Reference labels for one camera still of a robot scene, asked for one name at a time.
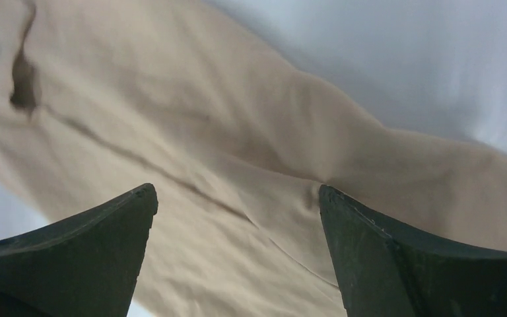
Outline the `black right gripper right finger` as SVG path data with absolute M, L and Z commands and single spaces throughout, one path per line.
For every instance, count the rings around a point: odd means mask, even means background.
M 330 186 L 318 194 L 349 316 L 507 316 L 507 252 L 430 234 Z

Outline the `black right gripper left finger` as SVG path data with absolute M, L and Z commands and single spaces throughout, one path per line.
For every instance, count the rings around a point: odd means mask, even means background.
M 126 316 L 157 210 L 143 184 L 0 240 L 0 316 Z

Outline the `beige t shirt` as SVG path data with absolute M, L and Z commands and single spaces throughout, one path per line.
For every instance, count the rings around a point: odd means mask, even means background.
M 507 156 L 383 126 L 203 1 L 0 1 L 0 182 L 54 221 L 154 184 L 157 316 L 344 316 L 321 184 L 507 250 Z

